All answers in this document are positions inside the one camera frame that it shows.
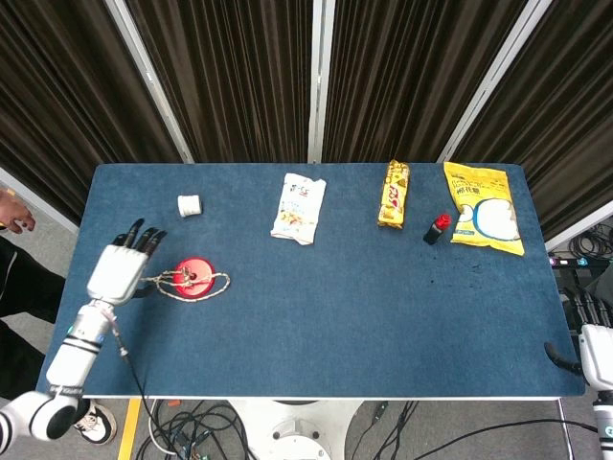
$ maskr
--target robotic hand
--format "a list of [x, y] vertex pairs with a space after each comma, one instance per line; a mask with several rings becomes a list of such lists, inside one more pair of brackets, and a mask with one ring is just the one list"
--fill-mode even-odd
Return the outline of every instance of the robotic hand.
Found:
[[116, 331], [113, 308], [132, 298], [149, 257], [166, 236], [151, 227], [134, 243], [139, 218], [102, 252], [87, 284], [91, 301], [80, 308], [47, 371], [47, 393], [30, 391], [0, 409], [0, 454], [18, 435], [49, 441], [76, 422], [83, 384], [109, 329]]
[[593, 405], [602, 457], [613, 460], [613, 310], [585, 290], [579, 294], [567, 291], [566, 294], [580, 323], [581, 363], [567, 361], [549, 342], [545, 343], [545, 352], [556, 366], [583, 375], [598, 391]]

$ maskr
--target white shoe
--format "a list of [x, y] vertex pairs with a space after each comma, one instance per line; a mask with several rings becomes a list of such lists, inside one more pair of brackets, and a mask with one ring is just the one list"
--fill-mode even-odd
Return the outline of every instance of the white shoe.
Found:
[[93, 401], [74, 427], [87, 442], [98, 446], [110, 443], [117, 432], [117, 423], [111, 411]]

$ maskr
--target dark curtain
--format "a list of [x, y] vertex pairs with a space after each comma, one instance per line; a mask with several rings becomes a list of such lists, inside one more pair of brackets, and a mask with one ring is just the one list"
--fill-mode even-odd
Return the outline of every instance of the dark curtain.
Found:
[[524, 5], [338, 0], [324, 161], [436, 161]]
[[546, 239], [613, 199], [613, 2], [555, 2], [453, 161], [521, 164]]
[[102, 1], [0, 2], [0, 161], [78, 222], [100, 163], [181, 161]]
[[196, 161], [307, 161], [312, 2], [127, 3]]

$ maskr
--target red lid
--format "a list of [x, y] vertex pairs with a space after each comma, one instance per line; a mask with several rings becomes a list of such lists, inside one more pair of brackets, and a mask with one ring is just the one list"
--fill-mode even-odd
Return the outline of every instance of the red lid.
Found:
[[[190, 280], [195, 281], [204, 279], [205, 281], [195, 283], [191, 286], [175, 286], [174, 288], [179, 295], [187, 299], [195, 299], [211, 290], [215, 283], [215, 278], [211, 278], [211, 275], [215, 273], [215, 270], [209, 261], [201, 257], [190, 257], [177, 265], [174, 270], [184, 271], [184, 269]], [[172, 276], [172, 281], [174, 283], [185, 283], [186, 279], [183, 273], [176, 273]]]
[[434, 221], [434, 224], [439, 227], [441, 231], [444, 231], [449, 225], [451, 225], [451, 216], [449, 214], [441, 214]]

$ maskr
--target candy bar wrapper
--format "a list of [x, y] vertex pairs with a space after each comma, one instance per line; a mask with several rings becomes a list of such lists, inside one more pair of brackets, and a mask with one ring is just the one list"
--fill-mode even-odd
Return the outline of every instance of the candy bar wrapper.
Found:
[[270, 235], [295, 240], [300, 244], [313, 244], [325, 191], [326, 181], [322, 179], [313, 181], [287, 173]]
[[404, 223], [404, 200], [409, 190], [409, 165], [396, 160], [387, 167], [381, 206], [379, 207], [378, 225], [402, 228]]

